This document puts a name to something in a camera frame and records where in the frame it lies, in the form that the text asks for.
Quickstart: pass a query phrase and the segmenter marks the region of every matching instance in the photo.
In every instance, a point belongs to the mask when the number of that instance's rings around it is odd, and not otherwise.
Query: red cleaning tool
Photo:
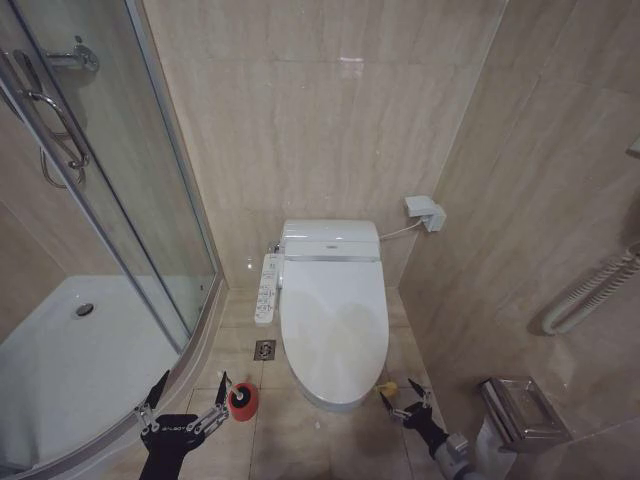
[[[258,411],[258,389],[252,383],[229,385],[227,405],[231,416],[238,422],[246,422]]]

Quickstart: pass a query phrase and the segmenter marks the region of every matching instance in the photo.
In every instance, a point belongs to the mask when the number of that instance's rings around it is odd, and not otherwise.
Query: tiled floor
[[[402,300],[387,289],[389,353],[382,380],[401,387],[394,399],[405,407],[417,398],[407,377],[429,386]],[[423,440],[389,419],[379,398],[370,395],[350,413],[329,413],[300,393],[282,348],[279,324],[253,323],[255,291],[231,290],[222,323],[187,406],[202,413],[213,403],[217,372],[227,370],[234,382],[260,388],[260,407],[249,422],[225,422],[206,443],[187,455],[183,479],[415,479],[440,480]],[[276,339],[276,358],[254,362],[258,339]],[[441,422],[434,403],[435,418]],[[111,469],[105,478],[137,478],[145,452],[141,448]]]

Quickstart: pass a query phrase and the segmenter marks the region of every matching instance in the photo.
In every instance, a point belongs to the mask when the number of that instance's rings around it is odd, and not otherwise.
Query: toilet paper holder
[[[482,398],[503,450],[540,453],[571,435],[531,377],[491,377],[480,384]]]

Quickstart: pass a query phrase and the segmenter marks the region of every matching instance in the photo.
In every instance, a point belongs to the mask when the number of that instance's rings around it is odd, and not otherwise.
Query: yellow object
[[[396,382],[387,382],[382,385],[376,385],[373,389],[376,393],[382,393],[385,397],[393,397],[398,393],[398,385]]]

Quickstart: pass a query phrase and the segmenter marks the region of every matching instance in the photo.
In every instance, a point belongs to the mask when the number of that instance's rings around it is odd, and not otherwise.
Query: robotic arm
[[[229,418],[226,406],[227,383],[231,383],[224,372],[215,404],[200,416],[193,414],[167,414],[155,418],[153,409],[169,377],[167,371],[151,389],[149,396],[135,408],[136,417],[142,427],[140,438],[149,451],[140,480],[177,480],[184,457],[198,448]]]
[[[420,434],[446,480],[485,480],[468,461],[469,442],[459,433],[449,435],[433,421],[429,394],[416,382],[408,380],[420,401],[400,410],[393,408],[387,397],[380,393],[389,415],[402,420],[405,428]]]

